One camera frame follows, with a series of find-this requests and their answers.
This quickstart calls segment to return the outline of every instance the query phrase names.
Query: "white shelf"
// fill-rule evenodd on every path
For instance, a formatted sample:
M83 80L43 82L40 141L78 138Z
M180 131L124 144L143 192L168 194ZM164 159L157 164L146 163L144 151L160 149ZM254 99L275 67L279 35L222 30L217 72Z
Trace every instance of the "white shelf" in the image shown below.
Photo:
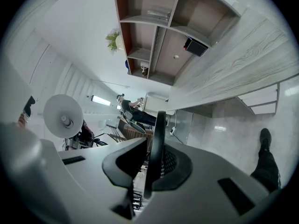
M210 39L208 39L207 37L205 37L201 33L195 31L193 28L190 28L190 27L187 27L187 26L182 26L182 25L180 25L176 22L172 22L171 27L168 28L168 29L171 29L173 31L182 33L186 36L189 36L189 37L201 42L202 44L206 45L209 48L211 47Z
M128 58L150 62L150 50L133 47L128 54Z
M149 24L149 25L156 25L160 27L167 28L168 21L161 20L158 18L147 17L147 16L126 16L121 22L133 22L133 23L142 23L142 24Z

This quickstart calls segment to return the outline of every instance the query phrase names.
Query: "black pants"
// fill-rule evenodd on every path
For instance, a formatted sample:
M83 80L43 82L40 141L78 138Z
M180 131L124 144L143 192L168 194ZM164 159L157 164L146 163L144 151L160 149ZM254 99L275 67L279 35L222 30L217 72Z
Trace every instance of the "black pants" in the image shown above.
M156 117L147 114L146 112L140 112L139 114L134 114L133 119L137 122L147 124L150 126L155 126L156 124Z
M250 175L263 184L269 192L280 188L280 175L273 155L269 151L260 150L255 171Z

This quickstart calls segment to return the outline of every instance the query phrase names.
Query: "lamp shade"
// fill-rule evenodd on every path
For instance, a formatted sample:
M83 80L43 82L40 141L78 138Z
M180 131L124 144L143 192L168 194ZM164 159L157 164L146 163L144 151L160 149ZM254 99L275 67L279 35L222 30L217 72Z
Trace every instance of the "lamp shade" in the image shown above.
M73 125L67 128L63 125L61 118L69 118ZM83 112L76 100L67 95L52 96L43 110L43 119L52 134L59 138L71 138L81 129L83 124Z

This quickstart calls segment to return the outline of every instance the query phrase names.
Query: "ceiling light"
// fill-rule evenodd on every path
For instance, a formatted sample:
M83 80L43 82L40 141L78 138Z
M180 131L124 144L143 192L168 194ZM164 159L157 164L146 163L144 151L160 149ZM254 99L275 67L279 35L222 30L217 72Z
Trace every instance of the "ceiling light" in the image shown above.
M99 104L102 104L102 105L110 106L110 101L105 100L105 99L102 99L102 98L97 97L97 96L95 96L95 95L92 96L91 101L92 101L92 102L99 103Z
M285 95L286 96L291 96L299 93L299 85L294 86L290 89L285 90Z
M225 132L226 131L226 127L215 126L215 131Z

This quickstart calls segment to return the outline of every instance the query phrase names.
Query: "black speaker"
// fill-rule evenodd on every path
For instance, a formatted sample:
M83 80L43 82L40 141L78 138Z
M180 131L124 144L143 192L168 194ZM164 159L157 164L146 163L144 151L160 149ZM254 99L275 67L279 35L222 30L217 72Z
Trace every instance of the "black speaker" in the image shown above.
M189 52L191 52L191 53L193 53L193 54L201 57L202 54L205 53L205 51L207 49L207 46L204 45L204 44L202 44L202 43L200 43L197 40L194 40L194 39L188 37L188 40L186 41L184 48L187 51L189 51Z

